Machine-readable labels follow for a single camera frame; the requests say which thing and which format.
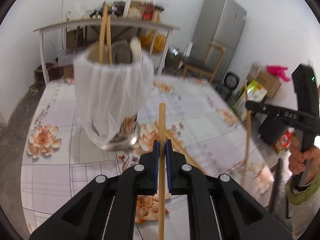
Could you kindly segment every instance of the silver screw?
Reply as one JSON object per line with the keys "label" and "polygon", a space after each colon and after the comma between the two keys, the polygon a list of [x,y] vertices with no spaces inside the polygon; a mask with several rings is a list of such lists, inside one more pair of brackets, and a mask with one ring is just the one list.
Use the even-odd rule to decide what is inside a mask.
{"label": "silver screw", "polygon": [[98,183],[103,183],[105,181],[106,181],[106,176],[99,175],[96,177],[96,182],[98,182]]}
{"label": "silver screw", "polygon": [[182,169],[183,169],[184,171],[191,171],[192,166],[189,165],[189,164],[183,164],[183,165],[182,165]]}
{"label": "silver screw", "polygon": [[142,164],[137,164],[134,167],[135,171],[143,171],[144,170],[144,166]]}
{"label": "silver screw", "polygon": [[230,180],[230,177],[229,177],[229,175],[227,175],[227,174],[222,174],[222,175],[220,176],[220,179],[221,179],[223,182],[228,182],[228,181]]}

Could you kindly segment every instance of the yellow plastic bag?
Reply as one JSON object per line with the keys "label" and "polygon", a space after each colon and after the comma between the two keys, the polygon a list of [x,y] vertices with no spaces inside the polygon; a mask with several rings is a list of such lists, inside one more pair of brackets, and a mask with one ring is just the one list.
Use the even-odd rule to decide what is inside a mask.
{"label": "yellow plastic bag", "polygon": [[[140,38],[141,46],[143,48],[147,49],[148,51],[151,48],[152,37],[153,37],[154,33],[155,33],[155,30],[152,30],[147,36],[145,36],[145,37],[142,36]],[[161,53],[164,49],[165,40],[166,40],[166,38],[164,35],[157,34],[152,53]]]}

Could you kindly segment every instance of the white cloth cover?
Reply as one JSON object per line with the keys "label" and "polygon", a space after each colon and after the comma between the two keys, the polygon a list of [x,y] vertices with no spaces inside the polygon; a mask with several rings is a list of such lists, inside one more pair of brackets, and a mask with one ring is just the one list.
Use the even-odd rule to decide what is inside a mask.
{"label": "white cloth cover", "polygon": [[101,65],[87,55],[74,60],[76,111],[90,140],[103,149],[123,119],[136,114],[150,98],[154,68],[146,54],[127,65]]}

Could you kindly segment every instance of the wooden chopstick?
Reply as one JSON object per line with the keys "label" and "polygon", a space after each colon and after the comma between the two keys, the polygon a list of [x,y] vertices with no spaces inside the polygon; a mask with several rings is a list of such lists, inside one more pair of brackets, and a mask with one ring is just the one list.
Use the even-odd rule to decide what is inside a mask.
{"label": "wooden chopstick", "polygon": [[110,15],[107,16],[106,29],[107,29],[108,61],[109,61],[109,64],[111,65],[112,64],[112,49],[111,49]]}
{"label": "wooden chopstick", "polygon": [[164,240],[164,196],[165,196],[165,132],[166,115],[165,103],[159,105],[159,219],[158,219],[158,239]]}
{"label": "wooden chopstick", "polygon": [[106,35],[106,23],[108,18],[108,6],[105,4],[103,8],[102,21],[100,25],[100,35],[99,35],[99,58],[98,61],[102,64],[103,61],[103,49],[104,49],[104,37]]}
{"label": "wooden chopstick", "polygon": [[[247,84],[244,81],[244,95],[245,95],[245,101],[249,100],[248,97],[248,88]],[[244,173],[241,179],[241,186],[245,186],[245,178],[247,176],[247,171],[248,171],[248,159],[249,159],[249,151],[250,151],[250,138],[251,138],[251,111],[247,110],[247,123],[246,123],[246,128],[247,128],[247,142],[245,146],[245,155],[244,155]]]}
{"label": "wooden chopstick", "polygon": [[[155,122],[155,126],[159,129],[159,123]],[[189,164],[194,167],[197,167],[201,172],[206,175],[205,171],[200,167],[200,165],[186,152],[184,148],[177,142],[177,140],[166,130],[165,136],[167,139],[171,140],[172,146],[176,148],[181,154],[183,154]]]}

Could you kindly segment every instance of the floral tablecloth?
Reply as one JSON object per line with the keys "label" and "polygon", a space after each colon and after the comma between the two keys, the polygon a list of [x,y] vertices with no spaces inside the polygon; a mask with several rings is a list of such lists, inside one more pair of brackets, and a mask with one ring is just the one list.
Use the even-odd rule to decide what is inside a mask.
{"label": "floral tablecloth", "polygon": [[[151,151],[158,138],[155,121],[160,102],[166,103],[167,130],[207,175],[228,173],[240,183],[246,130],[206,80],[155,77],[151,98],[138,112],[138,143],[133,149],[116,152],[97,148],[87,137],[76,114],[73,82],[51,82],[36,109],[23,153],[21,198],[29,231],[97,175],[120,175]],[[245,189],[267,206],[272,181],[251,140]],[[165,239],[189,239],[186,196],[166,194],[166,199]],[[157,218],[157,195],[139,196],[134,239],[154,239]]]}

